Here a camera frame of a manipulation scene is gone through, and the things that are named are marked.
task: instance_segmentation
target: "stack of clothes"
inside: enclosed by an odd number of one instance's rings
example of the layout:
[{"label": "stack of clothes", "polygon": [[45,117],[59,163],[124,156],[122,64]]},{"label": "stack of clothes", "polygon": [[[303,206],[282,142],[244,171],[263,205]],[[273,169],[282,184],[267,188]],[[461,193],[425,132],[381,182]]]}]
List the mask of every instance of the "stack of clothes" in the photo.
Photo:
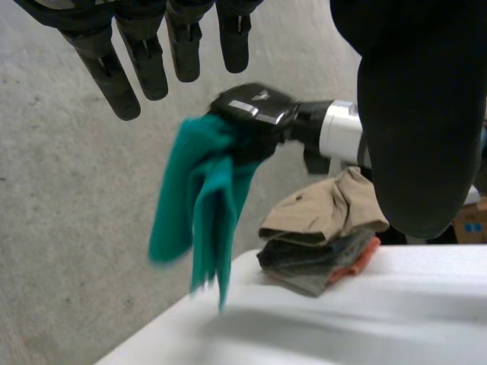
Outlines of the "stack of clothes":
[{"label": "stack of clothes", "polygon": [[263,271],[312,295],[367,266],[389,223],[357,167],[288,196],[262,222]]}]

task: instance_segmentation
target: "orange cloth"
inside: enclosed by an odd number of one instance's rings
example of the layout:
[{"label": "orange cloth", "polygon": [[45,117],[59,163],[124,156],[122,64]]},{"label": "orange cloth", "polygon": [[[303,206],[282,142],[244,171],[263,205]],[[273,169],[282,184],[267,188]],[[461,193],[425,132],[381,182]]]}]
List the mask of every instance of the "orange cloth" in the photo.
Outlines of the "orange cloth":
[{"label": "orange cloth", "polygon": [[380,240],[377,237],[372,237],[371,242],[365,247],[364,251],[360,254],[357,261],[349,268],[339,268],[332,273],[329,277],[328,284],[334,284],[341,278],[347,275],[358,275],[364,271],[369,261],[372,259],[372,255],[375,250],[380,246]]}]

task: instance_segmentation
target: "beige cloth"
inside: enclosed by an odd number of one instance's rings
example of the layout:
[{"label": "beige cloth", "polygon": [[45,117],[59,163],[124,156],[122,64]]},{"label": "beige cloth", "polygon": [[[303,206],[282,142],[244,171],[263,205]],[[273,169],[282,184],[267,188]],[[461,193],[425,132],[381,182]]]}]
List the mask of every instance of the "beige cloth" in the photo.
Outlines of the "beige cloth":
[{"label": "beige cloth", "polygon": [[360,169],[349,167],[336,178],[317,182],[279,202],[260,225],[259,236],[315,246],[360,228],[384,232],[389,223],[377,203],[374,185]]}]

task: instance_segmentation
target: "folded clothes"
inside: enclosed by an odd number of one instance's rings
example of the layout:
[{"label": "folded clothes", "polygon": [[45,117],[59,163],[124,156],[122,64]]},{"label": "folded clothes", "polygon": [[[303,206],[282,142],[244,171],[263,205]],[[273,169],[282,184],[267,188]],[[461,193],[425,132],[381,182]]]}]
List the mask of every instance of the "folded clothes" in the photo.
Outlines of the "folded clothes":
[{"label": "folded clothes", "polygon": [[257,254],[257,258],[266,274],[319,296],[331,279],[336,282],[345,275],[363,270],[377,246],[374,231],[360,229],[330,241],[326,246],[306,247],[273,240]]},{"label": "folded clothes", "polygon": [[217,116],[186,120],[164,174],[149,243],[149,258],[159,264],[179,259],[193,248],[193,291],[218,279],[223,307],[237,221],[260,162],[236,165],[229,150],[236,130]]},{"label": "folded clothes", "polygon": [[360,229],[384,232],[389,224],[374,185],[357,167],[325,179],[279,202],[262,222],[259,236],[305,246],[325,245]]}]

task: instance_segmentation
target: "gray cloth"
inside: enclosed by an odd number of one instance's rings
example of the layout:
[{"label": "gray cloth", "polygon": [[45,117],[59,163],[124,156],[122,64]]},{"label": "gray cloth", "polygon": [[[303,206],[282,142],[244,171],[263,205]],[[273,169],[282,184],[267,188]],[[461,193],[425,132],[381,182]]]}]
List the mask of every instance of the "gray cloth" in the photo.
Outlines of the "gray cloth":
[{"label": "gray cloth", "polygon": [[266,274],[319,296],[325,291],[332,273],[351,266],[373,236],[373,230],[360,229],[318,247],[273,240],[257,254],[257,258]]}]

